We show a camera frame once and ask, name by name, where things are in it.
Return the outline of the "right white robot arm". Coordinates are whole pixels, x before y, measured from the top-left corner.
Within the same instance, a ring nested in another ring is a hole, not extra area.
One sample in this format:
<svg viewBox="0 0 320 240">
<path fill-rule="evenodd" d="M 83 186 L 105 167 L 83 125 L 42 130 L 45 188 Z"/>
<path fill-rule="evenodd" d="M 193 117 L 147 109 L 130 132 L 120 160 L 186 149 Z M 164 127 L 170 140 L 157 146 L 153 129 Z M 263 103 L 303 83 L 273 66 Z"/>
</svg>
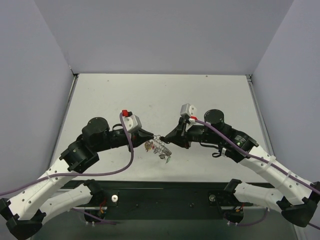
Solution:
<svg viewBox="0 0 320 240">
<path fill-rule="evenodd" d="M 160 140 L 185 149 L 192 143 L 216 149 L 219 157 L 252 170 L 272 186 L 264 188 L 232 179 L 225 192 L 241 203 L 277 211 L 293 225 L 308 226 L 320 202 L 320 183 L 290 171 L 248 134 L 225 123 L 224 117 L 221 110 L 211 109 L 201 121 L 195 116 L 195 107 L 185 104 L 177 126 Z"/>
</svg>

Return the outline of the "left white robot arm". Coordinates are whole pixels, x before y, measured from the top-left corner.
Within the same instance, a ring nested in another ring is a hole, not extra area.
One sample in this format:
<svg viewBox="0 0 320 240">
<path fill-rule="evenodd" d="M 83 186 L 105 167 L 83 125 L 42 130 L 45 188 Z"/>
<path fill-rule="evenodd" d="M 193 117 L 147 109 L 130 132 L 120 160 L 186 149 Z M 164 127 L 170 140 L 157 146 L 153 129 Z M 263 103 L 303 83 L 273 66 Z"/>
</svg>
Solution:
<svg viewBox="0 0 320 240">
<path fill-rule="evenodd" d="M 107 195 L 94 179 L 53 196 L 75 177 L 88 176 L 86 170 L 99 161 L 99 152 L 123 146 L 134 148 L 152 140 L 154 134 L 142 128 L 136 115 L 120 116 L 120 123 L 110 128 L 103 117 L 94 117 L 81 135 L 64 150 L 49 169 L 22 192 L 1 198 L 0 214 L 9 232 L 18 240 L 27 240 L 55 216 L 81 205 L 96 206 L 107 201 Z"/>
</svg>

